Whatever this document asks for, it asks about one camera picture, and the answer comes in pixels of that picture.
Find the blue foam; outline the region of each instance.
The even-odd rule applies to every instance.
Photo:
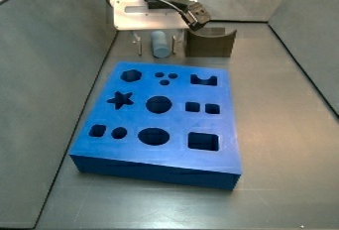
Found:
[[[227,72],[120,62],[71,157],[81,172],[234,189],[243,171]]]

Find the gray cylinder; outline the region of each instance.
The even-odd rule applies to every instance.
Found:
[[[165,34],[163,31],[155,31],[151,34],[152,39],[152,51],[156,58],[168,58],[171,50],[165,40]]]

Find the white mounting plate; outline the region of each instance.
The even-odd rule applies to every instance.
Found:
[[[109,0],[109,3],[113,7],[113,26],[117,30],[188,28],[173,9],[149,10],[144,0]]]

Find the star-shaped hole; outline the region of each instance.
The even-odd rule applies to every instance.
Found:
[[[107,103],[115,104],[115,109],[120,109],[123,105],[132,105],[133,104],[133,102],[129,99],[131,96],[132,96],[131,92],[123,94],[119,91],[116,91],[115,97],[108,99]]]

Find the small square hole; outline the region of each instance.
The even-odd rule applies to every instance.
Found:
[[[188,134],[188,148],[205,151],[217,151],[219,136],[215,134],[191,132]]]
[[[95,124],[89,129],[89,136],[95,138],[100,138],[105,132],[105,126]]]
[[[219,115],[220,114],[220,106],[216,104],[207,104],[205,111],[208,114]]]
[[[187,102],[185,103],[185,111],[187,112],[199,112],[200,104],[197,102]]]

